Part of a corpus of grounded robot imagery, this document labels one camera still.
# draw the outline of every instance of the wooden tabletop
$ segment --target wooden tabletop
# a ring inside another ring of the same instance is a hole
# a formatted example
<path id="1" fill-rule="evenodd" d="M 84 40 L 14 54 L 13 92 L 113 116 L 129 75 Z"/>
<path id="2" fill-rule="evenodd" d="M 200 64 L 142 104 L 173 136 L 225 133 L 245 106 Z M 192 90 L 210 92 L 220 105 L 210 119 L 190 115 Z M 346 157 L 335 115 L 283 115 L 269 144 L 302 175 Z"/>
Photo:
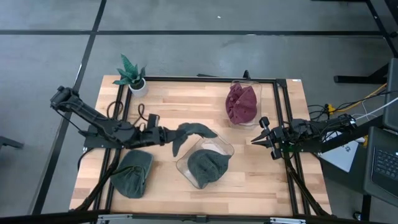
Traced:
<path id="1" fill-rule="evenodd" d="M 106 113 L 106 107 L 116 99 L 118 86 L 112 82 L 118 78 L 116 75 L 103 77 L 95 106 L 103 114 Z M 260 134 L 261 128 L 257 126 L 253 130 L 241 130 L 232 129 L 228 125 L 225 98 L 230 83 L 151 81 L 147 84 L 147 96 L 133 97 L 131 100 L 129 121 L 137 119 L 137 106 L 143 103 L 144 116 L 149 113 L 160 115 L 160 126 L 176 129 L 185 122 L 202 123 L 227 140 L 234 147 L 235 153 L 229 160 L 224 176 L 199 190 L 177 170 L 175 163 L 200 137 L 190 136 L 177 157 L 172 155 L 171 144 L 142 148 L 140 150 L 153 154 L 155 160 L 147 179 L 146 192 L 142 198 L 129 199 L 115 190 L 112 212 L 264 216 L 292 214 L 283 160 L 273 161 L 270 149 L 250 144 L 250 140 Z M 287 80 L 287 84 L 293 117 L 309 119 L 301 81 Z M 127 87 L 123 93 L 124 102 Z M 282 90 L 280 100 L 284 120 L 287 120 Z M 277 126 L 271 84 L 262 84 L 262 115 L 269 118 L 270 128 Z M 127 150 L 124 149 L 122 157 L 126 153 Z M 323 209 L 330 212 L 319 161 L 308 153 L 300 155 L 306 186 Z M 79 206 L 97 184 L 103 156 L 104 149 L 94 149 L 83 158 L 70 208 Z M 108 184 L 109 181 L 104 187 L 100 208 L 104 208 Z M 297 186 L 295 188 L 298 207 L 303 213 L 300 191 Z"/>

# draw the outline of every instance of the gray carpet floor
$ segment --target gray carpet floor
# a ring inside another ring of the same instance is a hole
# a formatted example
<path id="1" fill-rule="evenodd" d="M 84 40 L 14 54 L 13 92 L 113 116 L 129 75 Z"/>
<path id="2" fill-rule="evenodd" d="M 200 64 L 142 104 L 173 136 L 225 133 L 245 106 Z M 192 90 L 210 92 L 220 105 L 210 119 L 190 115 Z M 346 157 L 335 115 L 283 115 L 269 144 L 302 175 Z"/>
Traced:
<path id="1" fill-rule="evenodd" d="M 101 0 L 3 0 L 0 29 L 91 30 Z M 375 2 L 389 30 L 391 15 Z M 363 3 L 309 0 L 113 0 L 99 30 L 377 30 Z M 25 143 L 22 150 L 0 151 L 0 217 L 29 212 L 53 144 L 60 117 L 49 99 L 60 85 L 72 86 L 88 35 L 0 35 L 0 135 Z M 97 36 L 80 88 L 95 105 L 103 75 L 116 74 L 119 54 L 147 65 L 148 75 L 302 79 L 307 103 L 339 105 L 363 98 L 378 85 L 336 84 L 334 75 L 368 75 L 392 57 L 376 37 L 274 37 L 241 35 Z M 365 102 L 372 110 L 382 96 Z M 351 114 L 363 114 L 358 106 Z M 88 125 L 72 117 L 82 128 Z M 44 213 L 68 210 L 83 138 L 70 126 L 62 147 Z M 362 195 L 328 180 L 335 215 L 351 218 Z M 397 223 L 398 208 L 374 199 L 371 220 Z M 128 221 L 113 223 L 175 223 Z"/>

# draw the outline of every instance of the maroon cloth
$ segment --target maroon cloth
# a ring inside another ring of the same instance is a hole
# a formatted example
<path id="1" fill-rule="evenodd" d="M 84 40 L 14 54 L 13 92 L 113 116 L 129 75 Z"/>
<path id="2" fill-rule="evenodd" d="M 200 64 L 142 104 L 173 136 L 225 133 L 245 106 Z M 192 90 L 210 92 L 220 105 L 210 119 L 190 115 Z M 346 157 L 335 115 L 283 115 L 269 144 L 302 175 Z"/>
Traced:
<path id="1" fill-rule="evenodd" d="M 247 123 L 257 114 L 257 98 L 253 87 L 242 88 L 239 83 L 231 86 L 225 101 L 226 112 L 233 124 Z"/>

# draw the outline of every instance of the green fabric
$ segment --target green fabric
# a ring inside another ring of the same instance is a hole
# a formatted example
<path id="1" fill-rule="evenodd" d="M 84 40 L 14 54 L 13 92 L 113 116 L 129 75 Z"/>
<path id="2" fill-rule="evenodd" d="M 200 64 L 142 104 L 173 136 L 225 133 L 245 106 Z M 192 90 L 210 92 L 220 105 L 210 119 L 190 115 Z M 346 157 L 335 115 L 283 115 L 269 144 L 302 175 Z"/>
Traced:
<path id="1" fill-rule="evenodd" d="M 185 134 L 173 141 L 173 156 L 176 157 L 181 145 L 188 139 L 191 134 L 198 134 L 202 138 L 215 138 L 217 134 L 200 123 L 183 123 L 177 128 L 177 131 L 184 130 Z"/>
<path id="2" fill-rule="evenodd" d="M 222 155 L 209 149 L 199 149 L 188 158 L 188 169 L 196 178 L 199 188 L 217 181 L 228 169 L 230 155 Z"/>
<path id="3" fill-rule="evenodd" d="M 131 150 L 113 172 L 111 182 L 118 192 L 128 198 L 141 198 L 146 187 L 146 178 L 152 166 L 153 155 L 140 150 Z"/>

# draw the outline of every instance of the yellow cable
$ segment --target yellow cable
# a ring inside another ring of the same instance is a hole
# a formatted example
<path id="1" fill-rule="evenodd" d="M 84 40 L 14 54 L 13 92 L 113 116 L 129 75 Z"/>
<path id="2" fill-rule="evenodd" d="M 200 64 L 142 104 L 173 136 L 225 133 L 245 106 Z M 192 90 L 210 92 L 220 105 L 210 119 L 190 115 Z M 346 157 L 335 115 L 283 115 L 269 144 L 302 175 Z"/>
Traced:
<path id="1" fill-rule="evenodd" d="M 387 83 L 384 84 L 384 85 L 382 85 L 382 86 L 380 86 L 376 91 L 374 91 L 374 92 L 372 92 L 371 94 L 369 94 L 368 96 L 366 96 L 365 99 L 363 99 L 363 100 L 361 100 L 361 101 L 359 101 L 359 102 L 357 102 L 357 103 L 355 103 L 355 104 L 353 104 L 353 105 L 351 105 L 351 106 L 349 106 L 349 107 L 347 107 L 347 108 L 345 108 L 345 109 L 336 110 L 336 111 L 334 111 L 334 112 L 344 112 L 344 111 L 348 111 L 349 109 L 351 109 L 351 108 L 357 106 L 357 105 L 360 104 L 362 101 L 366 100 L 368 97 L 370 97 L 371 95 L 374 95 L 375 93 L 377 93 L 379 90 L 381 90 L 382 88 L 384 88 L 384 87 L 386 87 L 386 86 L 387 86 Z"/>

